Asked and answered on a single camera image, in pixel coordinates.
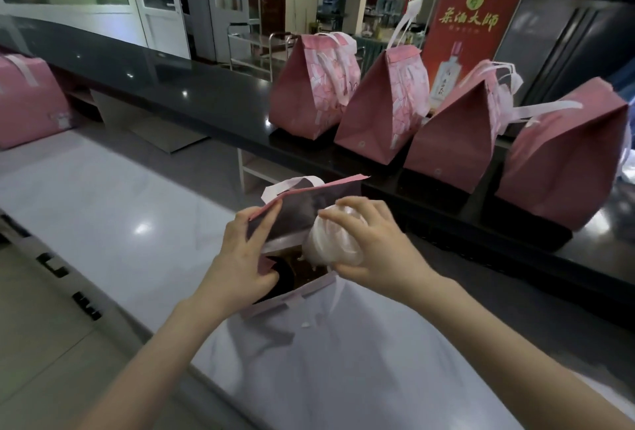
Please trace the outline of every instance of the person's left hand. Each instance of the person's left hand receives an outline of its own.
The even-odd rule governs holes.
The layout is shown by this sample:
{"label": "person's left hand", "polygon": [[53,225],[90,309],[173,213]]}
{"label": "person's left hand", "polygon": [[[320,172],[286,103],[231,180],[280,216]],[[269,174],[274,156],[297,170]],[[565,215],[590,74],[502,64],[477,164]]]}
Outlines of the person's left hand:
{"label": "person's left hand", "polygon": [[203,314],[220,316],[224,320],[255,303],[275,286],[278,273],[259,274],[258,259],[281,207],[279,201],[269,209],[249,240],[249,216],[260,208],[243,209],[227,224],[220,252],[192,295]]}

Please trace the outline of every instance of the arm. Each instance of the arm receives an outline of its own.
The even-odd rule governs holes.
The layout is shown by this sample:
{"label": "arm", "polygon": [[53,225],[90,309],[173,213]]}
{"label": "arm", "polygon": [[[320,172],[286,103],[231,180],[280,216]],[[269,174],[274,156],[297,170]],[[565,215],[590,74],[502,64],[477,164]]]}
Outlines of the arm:
{"label": "arm", "polygon": [[278,274],[258,274],[258,258],[281,204],[249,240],[244,209],[227,225],[223,245],[194,295],[181,301],[154,337],[119,374],[78,430],[142,430],[152,427],[165,401],[203,342],[228,316],[258,301]]}
{"label": "arm", "polygon": [[528,430],[626,430],[635,423],[576,376],[509,328],[457,282],[436,273],[383,201],[345,197],[368,225],[321,211],[359,242],[366,267],[336,266],[344,278],[399,301],[430,321],[470,362]]}

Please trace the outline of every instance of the plastic container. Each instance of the plastic container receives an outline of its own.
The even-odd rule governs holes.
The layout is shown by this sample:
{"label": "plastic container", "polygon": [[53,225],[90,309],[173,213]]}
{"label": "plastic container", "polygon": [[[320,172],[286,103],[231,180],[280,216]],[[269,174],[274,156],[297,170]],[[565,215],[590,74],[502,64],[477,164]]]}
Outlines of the plastic container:
{"label": "plastic container", "polygon": [[[366,220],[355,209],[348,206],[329,206],[360,219]],[[358,266],[364,260],[364,254],[355,238],[342,226],[321,217],[317,217],[306,241],[302,244],[304,258],[313,266],[325,266],[343,263]]]}

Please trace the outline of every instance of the hand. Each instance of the hand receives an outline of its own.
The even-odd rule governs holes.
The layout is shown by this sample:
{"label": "hand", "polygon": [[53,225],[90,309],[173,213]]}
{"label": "hand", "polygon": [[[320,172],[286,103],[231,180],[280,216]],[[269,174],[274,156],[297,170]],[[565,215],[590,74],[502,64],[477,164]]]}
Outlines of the hand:
{"label": "hand", "polygon": [[422,287],[441,279],[401,232],[385,202],[349,196],[336,204],[357,210],[368,223],[336,209],[318,211],[348,231],[364,253],[363,267],[336,264],[340,276],[408,306],[415,304]]}
{"label": "hand", "polygon": [[278,281],[278,273],[258,273],[258,259],[282,202],[269,209],[260,226],[247,240],[249,216],[259,208],[243,209],[225,228],[223,245],[212,261],[192,299],[203,314],[224,320],[265,296]]}

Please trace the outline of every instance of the white bottle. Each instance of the white bottle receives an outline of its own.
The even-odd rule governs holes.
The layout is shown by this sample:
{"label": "white bottle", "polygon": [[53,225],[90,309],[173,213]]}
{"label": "white bottle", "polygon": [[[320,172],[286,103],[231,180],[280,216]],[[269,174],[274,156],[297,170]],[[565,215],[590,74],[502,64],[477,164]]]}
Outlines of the white bottle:
{"label": "white bottle", "polygon": [[461,65],[457,61],[459,54],[461,54],[462,45],[462,42],[454,42],[449,60],[441,62],[439,66],[433,88],[430,91],[430,107],[433,109],[439,107],[449,92],[454,89],[458,74],[461,72]]}
{"label": "white bottle", "polygon": [[[327,209],[344,211],[366,224],[366,220],[355,209],[348,206],[329,206]],[[355,238],[342,226],[317,217],[313,227],[302,243],[302,254],[312,266],[326,266],[331,263],[360,265],[364,254]]]}

